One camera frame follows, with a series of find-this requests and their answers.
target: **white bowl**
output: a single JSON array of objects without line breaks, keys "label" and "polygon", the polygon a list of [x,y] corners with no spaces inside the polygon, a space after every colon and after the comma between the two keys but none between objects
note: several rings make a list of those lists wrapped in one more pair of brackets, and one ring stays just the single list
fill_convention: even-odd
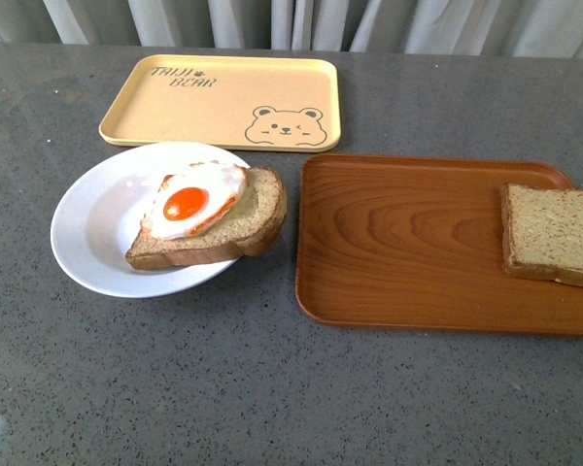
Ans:
[{"label": "white bowl", "polygon": [[124,259],[163,177],[209,160],[249,167],[220,148],[168,142],[126,150],[91,168],[65,192],[51,220],[51,250],[62,270],[98,293],[145,298],[191,288],[227,269],[235,260],[138,271]]}]

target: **gray countertop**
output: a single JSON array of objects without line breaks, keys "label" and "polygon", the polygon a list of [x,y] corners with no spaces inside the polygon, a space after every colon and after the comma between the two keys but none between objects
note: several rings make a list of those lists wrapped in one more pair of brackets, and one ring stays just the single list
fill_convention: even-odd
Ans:
[{"label": "gray countertop", "polygon": [[583,187],[583,61],[0,44],[0,465],[579,464],[583,338],[324,326],[294,294],[300,170],[272,249],[195,288],[96,294],[59,268],[67,188],[154,53],[338,69],[334,152],[527,160]]}]

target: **beige tray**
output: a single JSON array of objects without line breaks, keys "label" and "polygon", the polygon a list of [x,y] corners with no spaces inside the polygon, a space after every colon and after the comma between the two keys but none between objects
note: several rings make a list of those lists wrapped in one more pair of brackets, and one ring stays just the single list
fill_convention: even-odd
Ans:
[{"label": "beige tray", "polygon": [[99,133],[119,146],[328,150],[341,134],[336,69],[303,58],[152,55],[136,64]]}]

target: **whole wheat bread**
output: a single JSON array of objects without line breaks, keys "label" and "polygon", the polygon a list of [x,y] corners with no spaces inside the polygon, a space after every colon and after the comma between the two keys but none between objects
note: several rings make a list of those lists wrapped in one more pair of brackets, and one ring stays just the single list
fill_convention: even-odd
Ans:
[{"label": "whole wheat bread", "polygon": [[503,271],[583,286],[583,190],[501,189]]},{"label": "whole wheat bread", "polygon": [[205,233],[159,240],[139,231],[125,260],[134,269],[197,265],[257,255],[274,243],[285,221],[287,193],[270,168],[247,171],[247,186],[237,204]]}]

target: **brown tray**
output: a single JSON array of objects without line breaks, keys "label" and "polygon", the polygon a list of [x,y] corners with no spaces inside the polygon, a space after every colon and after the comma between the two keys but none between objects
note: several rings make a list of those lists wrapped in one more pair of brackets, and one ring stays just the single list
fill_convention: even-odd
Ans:
[{"label": "brown tray", "polygon": [[323,60],[152,55],[136,64],[99,133],[119,146],[319,152],[341,135],[337,89],[336,68]]},{"label": "brown tray", "polygon": [[583,288],[501,270],[499,188],[572,187],[537,163],[316,155],[296,296],[334,325],[583,335]]}]

